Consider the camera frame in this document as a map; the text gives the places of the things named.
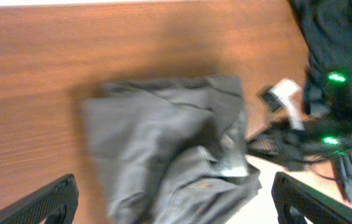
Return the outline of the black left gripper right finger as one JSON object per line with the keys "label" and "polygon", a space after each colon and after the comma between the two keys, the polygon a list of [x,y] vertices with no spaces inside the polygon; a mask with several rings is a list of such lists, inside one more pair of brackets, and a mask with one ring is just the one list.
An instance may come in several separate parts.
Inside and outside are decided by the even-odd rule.
{"label": "black left gripper right finger", "polygon": [[284,172],[277,172],[271,190],[282,224],[352,224],[352,209]]}

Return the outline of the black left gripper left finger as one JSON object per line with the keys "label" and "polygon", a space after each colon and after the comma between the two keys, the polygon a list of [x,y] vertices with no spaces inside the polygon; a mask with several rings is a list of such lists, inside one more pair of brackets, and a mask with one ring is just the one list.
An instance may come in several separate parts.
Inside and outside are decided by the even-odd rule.
{"label": "black left gripper left finger", "polygon": [[66,174],[0,210],[0,224],[67,224],[74,221],[79,191]]}

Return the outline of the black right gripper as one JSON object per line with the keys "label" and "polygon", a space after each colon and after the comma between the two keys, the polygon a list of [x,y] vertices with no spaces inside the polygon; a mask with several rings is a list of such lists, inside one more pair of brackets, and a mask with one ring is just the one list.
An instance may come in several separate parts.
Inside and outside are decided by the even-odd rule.
{"label": "black right gripper", "polygon": [[347,155],[348,143],[340,121],[322,118],[303,122],[294,129],[287,119],[271,122],[247,141],[248,154],[301,171]]}

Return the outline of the grey shorts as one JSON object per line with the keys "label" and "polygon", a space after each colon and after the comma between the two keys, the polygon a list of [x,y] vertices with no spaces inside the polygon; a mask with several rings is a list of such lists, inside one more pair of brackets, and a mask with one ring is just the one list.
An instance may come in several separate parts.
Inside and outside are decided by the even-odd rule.
{"label": "grey shorts", "polygon": [[238,77],[107,82],[81,108],[113,223],[226,223],[261,188]]}

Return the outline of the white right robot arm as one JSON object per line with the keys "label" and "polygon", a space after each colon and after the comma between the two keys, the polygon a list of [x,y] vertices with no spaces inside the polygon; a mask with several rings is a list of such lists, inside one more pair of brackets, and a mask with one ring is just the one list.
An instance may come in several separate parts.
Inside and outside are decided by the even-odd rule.
{"label": "white right robot arm", "polygon": [[248,154],[290,171],[331,161],[336,169],[333,181],[352,202],[352,63],[329,71],[324,85],[330,114],[307,121],[273,121],[248,139]]}

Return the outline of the black t-shirt with white print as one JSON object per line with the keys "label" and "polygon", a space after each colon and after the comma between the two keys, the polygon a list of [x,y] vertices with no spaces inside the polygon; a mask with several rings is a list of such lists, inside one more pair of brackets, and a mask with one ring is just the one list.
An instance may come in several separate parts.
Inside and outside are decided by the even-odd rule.
{"label": "black t-shirt with white print", "polygon": [[352,61],[352,0],[289,3],[309,49],[303,101],[322,101],[327,70]]}

